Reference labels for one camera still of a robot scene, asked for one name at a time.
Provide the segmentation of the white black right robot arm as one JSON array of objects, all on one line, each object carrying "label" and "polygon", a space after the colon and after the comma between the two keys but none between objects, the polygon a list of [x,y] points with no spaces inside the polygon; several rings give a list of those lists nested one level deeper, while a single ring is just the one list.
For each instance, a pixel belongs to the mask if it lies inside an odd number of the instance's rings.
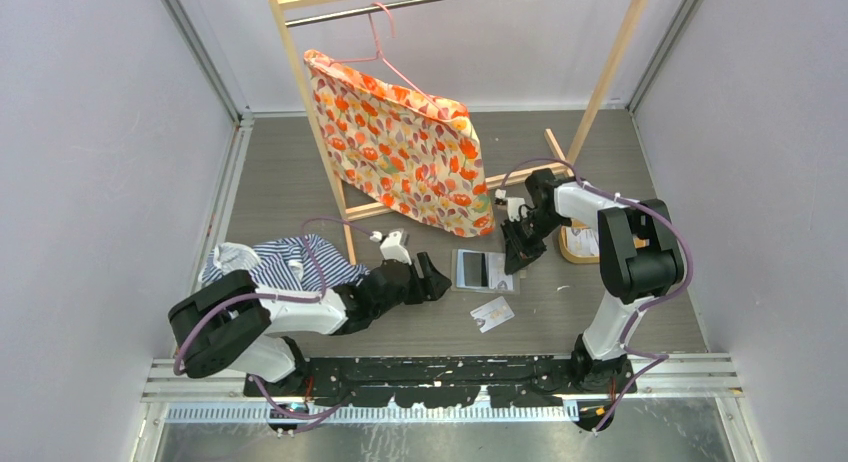
[{"label": "white black right robot arm", "polygon": [[599,271],[605,289],[589,327],[571,352],[566,372],[576,389],[599,392],[627,379],[626,346],[641,311],[680,287],[690,261],[667,207],[605,192],[578,177],[550,169],[525,180],[531,200],[509,197],[503,187],[495,202],[507,211],[500,228],[505,243],[504,271],[519,272],[547,250],[554,230],[580,222],[597,236]]}]

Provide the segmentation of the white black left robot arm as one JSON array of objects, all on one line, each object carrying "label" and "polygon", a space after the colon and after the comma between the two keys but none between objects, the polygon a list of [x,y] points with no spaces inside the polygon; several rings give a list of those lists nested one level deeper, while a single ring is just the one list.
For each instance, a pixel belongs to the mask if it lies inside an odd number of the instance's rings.
[{"label": "white black left robot arm", "polygon": [[307,371],[291,334],[358,333],[399,305],[440,299],[451,285],[425,252],[410,263],[387,259],[354,282],[316,292],[262,286],[240,269],[170,309],[178,344],[173,371],[201,379],[235,370],[293,396],[305,387]]}]

